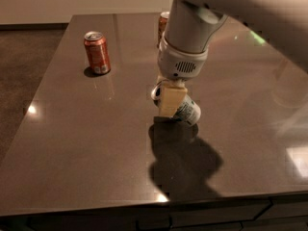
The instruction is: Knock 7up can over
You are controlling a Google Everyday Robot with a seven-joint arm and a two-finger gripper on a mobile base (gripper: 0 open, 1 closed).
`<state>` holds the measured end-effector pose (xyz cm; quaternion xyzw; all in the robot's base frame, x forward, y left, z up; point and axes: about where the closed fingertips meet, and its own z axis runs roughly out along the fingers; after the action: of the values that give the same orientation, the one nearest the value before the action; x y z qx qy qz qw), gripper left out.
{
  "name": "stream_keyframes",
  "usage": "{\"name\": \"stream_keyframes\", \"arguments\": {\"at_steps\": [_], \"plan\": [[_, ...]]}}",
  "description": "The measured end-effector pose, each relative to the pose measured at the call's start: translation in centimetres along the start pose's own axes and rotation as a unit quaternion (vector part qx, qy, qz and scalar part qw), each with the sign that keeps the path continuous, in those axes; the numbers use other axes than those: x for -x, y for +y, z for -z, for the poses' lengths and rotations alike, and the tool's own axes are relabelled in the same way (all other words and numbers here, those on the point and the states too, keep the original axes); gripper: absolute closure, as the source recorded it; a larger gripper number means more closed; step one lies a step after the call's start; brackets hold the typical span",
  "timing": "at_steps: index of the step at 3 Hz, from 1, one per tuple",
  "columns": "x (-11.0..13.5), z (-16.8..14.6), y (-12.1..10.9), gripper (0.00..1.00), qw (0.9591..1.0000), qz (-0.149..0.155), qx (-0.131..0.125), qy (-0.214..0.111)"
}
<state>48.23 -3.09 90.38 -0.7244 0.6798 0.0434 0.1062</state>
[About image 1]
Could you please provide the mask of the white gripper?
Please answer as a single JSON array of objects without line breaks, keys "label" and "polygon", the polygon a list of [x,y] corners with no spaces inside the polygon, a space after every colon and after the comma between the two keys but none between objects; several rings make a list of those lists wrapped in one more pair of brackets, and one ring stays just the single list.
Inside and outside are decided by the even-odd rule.
[{"label": "white gripper", "polygon": [[[189,80],[196,77],[208,57],[208,41],[201,38],[185,38],[164,32],[158,52],[156,84],[169,80]],[[161,84],[159,116],[173,117],[183,102],[187,89],[171,82]]]}]

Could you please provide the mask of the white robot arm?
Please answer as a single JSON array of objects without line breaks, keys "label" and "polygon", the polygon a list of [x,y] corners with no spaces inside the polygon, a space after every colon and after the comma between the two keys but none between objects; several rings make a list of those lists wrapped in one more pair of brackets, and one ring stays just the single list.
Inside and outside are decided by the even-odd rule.
[{"label": "white robot arm", "polygon": [[159,115],[173,117],[185,82],[204,65],[213,34],[232,17],[308,70],[308,0],[173,0],[159,46]]}]

